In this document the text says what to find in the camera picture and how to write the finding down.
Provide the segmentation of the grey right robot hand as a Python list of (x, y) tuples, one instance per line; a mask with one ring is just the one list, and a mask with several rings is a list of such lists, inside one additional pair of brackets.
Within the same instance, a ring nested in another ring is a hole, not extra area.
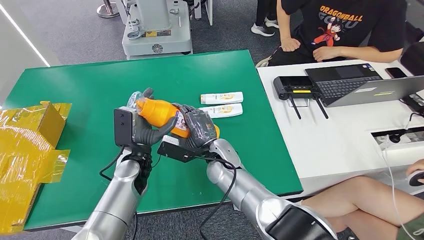
[(218, 138), (216, 127), (207, 112), (186, 104), (173, 103), (172, 105), (182, 113), (188, 127), (188, 137), (179, 138), (181, 146), (201, 149)]

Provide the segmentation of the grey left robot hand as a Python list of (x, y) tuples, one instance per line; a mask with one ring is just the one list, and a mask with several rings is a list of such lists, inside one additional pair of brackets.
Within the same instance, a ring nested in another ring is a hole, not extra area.
[[(143, 92), (134, 92), (127, 105), (129, 107), (136, 108), (136, 100), (141, 97), (153, 99), (154, 90), (150, 87), (146, 88)], [(138, 113), (135, 114), (135, 130), (133, 141), (137, 144), (143, 144), (146, 146), (152, 146), (159, 142), (163, 136), (167, 135), (176, 125), (177, 119), (175, 116), (171, 117), (167, 123), (157, 129), (153, 129), (152, 125), (148, 121), (140, 116)]]

